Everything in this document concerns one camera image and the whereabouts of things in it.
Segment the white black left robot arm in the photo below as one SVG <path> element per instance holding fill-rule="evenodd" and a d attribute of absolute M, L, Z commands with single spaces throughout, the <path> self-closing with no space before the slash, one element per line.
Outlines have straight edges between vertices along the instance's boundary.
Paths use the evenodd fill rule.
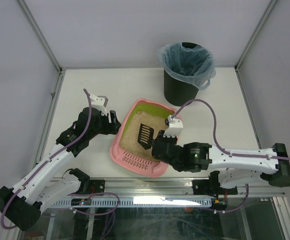
<path fill-rule="evenodd" d="M 0 188 L 0 225 L 5 230 L 26 231 L 56 201 L 70 194 L 95 193 L 90 177 L 78 168 L 53 185 L 48 183 L 65 165 L 74 160 L 97 135 L 116 135 L 121 127 L 116 112 L 106 115 L 94 107 L 86 107 L 78 119 L 57 138 L 45 159 L 37 164 L 13 187 Z"/>

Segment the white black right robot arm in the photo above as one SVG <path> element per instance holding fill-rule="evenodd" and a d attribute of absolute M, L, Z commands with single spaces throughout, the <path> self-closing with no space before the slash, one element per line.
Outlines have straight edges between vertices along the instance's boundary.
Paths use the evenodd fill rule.
<path fill-rule="evenodd" d="M 290 164 L 279 159 L 275 148 L 226 150 L 201 142 L 179 146 L 175 138 L 157 137 L 152 141 L 152 157 L 178 172 L 210 171 L 223 189 L 262 181 L 290 187 Z"/>

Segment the pink litter box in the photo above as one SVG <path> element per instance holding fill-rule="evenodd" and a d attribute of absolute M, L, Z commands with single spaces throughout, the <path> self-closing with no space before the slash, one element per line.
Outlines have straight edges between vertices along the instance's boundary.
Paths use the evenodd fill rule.
<path fill-rule="evenodd" d="M 151 157 L 151 151 L 145 150 L 138 142 L 141 124 L 152 127 L 157 133 L 167 128 L 165 119 L 176 109 L 163 103 L 138 99 L 127 112 L 122 125 L 110 147 L 110 156 L 119 166 L 135 174 L 150 178 L 162 176 L 168 169 L 166 163 Z"/>

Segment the black litter scoop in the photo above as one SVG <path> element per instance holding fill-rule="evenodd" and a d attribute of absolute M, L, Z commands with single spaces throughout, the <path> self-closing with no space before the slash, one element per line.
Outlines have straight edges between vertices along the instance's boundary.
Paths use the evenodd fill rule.
<path fill-rule="evenodd" d="M 137 142 L 148 150 L 152 147 L 154 142 L 154 129 L 148 125 L 140 124 Z"/>

